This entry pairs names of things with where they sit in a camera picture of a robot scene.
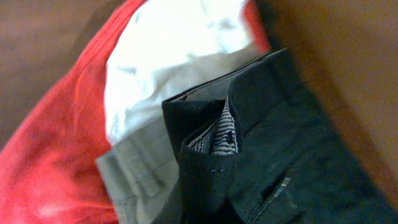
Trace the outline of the black shorts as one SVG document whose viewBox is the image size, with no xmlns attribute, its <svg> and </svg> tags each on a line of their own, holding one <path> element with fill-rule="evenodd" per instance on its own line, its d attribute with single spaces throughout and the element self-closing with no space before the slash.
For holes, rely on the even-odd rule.
<svg viewBox="0 0 398 224">
<path fill-rule="evenodd" d="M 179 177 L 156 223 L 396 223 L 288 50 L 162 104 Z"/>
</svg>

